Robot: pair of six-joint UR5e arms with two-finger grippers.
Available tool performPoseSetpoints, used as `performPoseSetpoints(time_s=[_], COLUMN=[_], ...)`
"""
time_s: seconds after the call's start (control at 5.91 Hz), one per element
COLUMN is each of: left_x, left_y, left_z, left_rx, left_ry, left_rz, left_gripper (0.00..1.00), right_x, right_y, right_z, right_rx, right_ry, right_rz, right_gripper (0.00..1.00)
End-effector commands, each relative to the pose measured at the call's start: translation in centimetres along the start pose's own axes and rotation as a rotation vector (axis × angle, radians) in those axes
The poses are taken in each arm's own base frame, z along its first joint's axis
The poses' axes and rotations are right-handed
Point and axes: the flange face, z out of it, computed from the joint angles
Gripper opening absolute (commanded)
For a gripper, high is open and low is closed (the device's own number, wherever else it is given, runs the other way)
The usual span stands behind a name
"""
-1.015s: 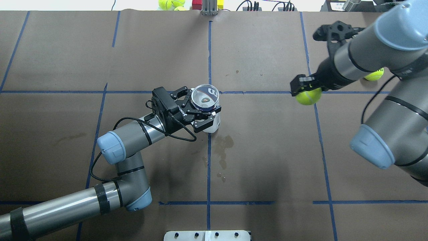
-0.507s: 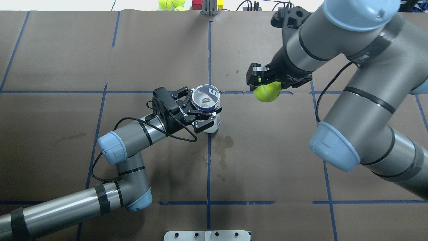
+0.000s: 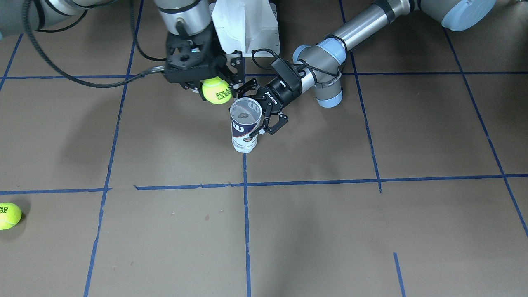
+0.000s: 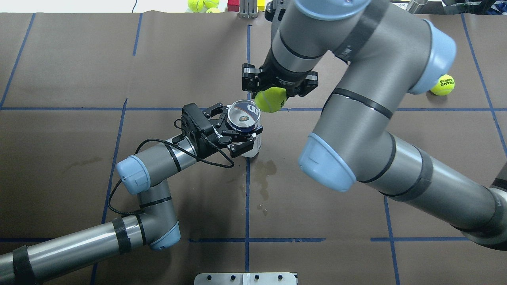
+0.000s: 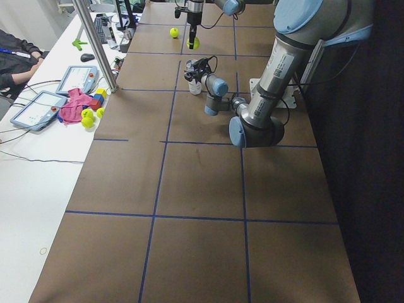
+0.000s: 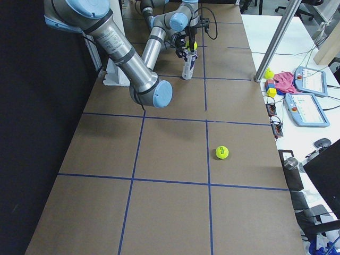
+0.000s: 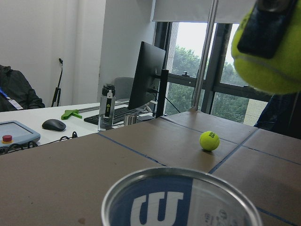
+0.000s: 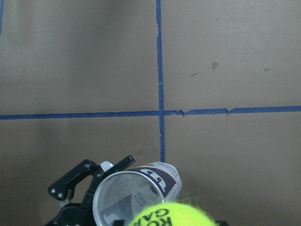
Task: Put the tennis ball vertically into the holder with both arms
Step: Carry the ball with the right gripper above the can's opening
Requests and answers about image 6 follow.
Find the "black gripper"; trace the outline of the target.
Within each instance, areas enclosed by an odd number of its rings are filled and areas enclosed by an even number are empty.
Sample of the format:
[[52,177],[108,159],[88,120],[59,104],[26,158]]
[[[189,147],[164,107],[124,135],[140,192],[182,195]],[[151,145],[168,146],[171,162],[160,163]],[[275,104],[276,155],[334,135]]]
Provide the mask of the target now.
[[187,26],[185,28],[186,36],[188,36],[189,38],[194,38],[196,36],[196,34],[197,34],[197,31],[198,31],[197,25]]
[[[191,52],[194,52],[194,58],[197,59],[198,58],[198,51],[195,50],[195,37],[189,37],[189,41],[188,41],[188,50],[190,50]],[[183,37],[176,37],[174,39],[174,47],[176,48],[176,55],[178,56],[178,58],[183,58],[183,53],[184,50],[186,49],[186,40]]]

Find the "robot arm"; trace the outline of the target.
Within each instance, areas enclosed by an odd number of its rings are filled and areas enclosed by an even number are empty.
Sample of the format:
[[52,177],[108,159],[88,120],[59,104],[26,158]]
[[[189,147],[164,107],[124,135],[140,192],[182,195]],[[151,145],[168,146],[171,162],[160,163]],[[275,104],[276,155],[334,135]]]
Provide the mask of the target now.
[[182,1],[177,10],[158,16],[153,9],[167,1],[141,1],[140,10],[151,29],[142,55],[139,55],[114,21],[109,1],[44,1],[48,26],[92,36],[130,80],[131,98],[140,105],[166,107],[173,89],[153,71],[165,38],[189,29],[189,45],[194,44],[198,1]]
[[156,61],[162,48],[164,39],[170,33],[189,30],[189,50],[194,51],[194,26],[199,22],[197,14],[198,1],[182,1],[175,11],[154,16],[154,8],[164,6],[168,1],[141,1],[140,11],[150,29],[150,35],[144,48],[142,59],[147,65]]

